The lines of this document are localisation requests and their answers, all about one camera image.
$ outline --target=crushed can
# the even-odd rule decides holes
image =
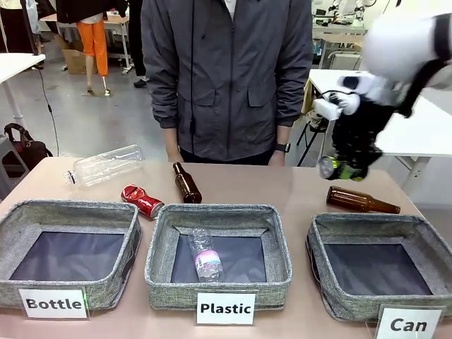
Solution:
[[[144,189],[136,185],[128,185],[121,192],[121,199],[127,203],[132,203],[142,214],[154,220],[164,203],[149,196]]]

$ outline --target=orange pants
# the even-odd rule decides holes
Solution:
[[[104,21],[99,23],[77,23],[83,42],[83,53],[96,57],[97,70],[101,76],[108,75],[107,41]]]

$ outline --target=black bag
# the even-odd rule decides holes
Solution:
[[[19,132],[20,141],[14,140],[12,132],[13,129]],[[20,155],[30,171],[35,168],[36,165],[39,164],[45,157],[53,157],[52,153],[45,147],[45,144],[42,141],[33,140],[28,131],[19,124],[12,123],[6,125],[5,135],[9,137],[10,142],[13,144],[17,153]],[[4,158],[3,162],[5,165],[14,165],[17,163],[17,160],[14,154],[11,153]]]

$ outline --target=plastic bottle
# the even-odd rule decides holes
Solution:
[[[356,210],[358,212],[400,213],[399,206],[375,199],[366,193],[343,189],[337,186],[330,187],[326,202],[330,205]]]
[[[208,230],[195,229],[189,235],[191,254],[200,283],[217,283],[223,267],[218,253],[213,249],[212,236]]]
[[[141,168],[143,160],[143,154],[137,145],[111,150],[76,161],[73,170],[66,173],[67,182],[81,186],[99,184],[117,175]]]

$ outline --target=beer bottle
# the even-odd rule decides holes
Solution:
[[[176,186],[184,203],[201,203],[203,197],[191,175],[185,172],[179,162],[175,162],[172,167],[176,172]]]
[[[400,207],[377,200],[369,194],[331,186],[326,202],[330,205],[356,210],[357,212],[381,212],[399,214]]]

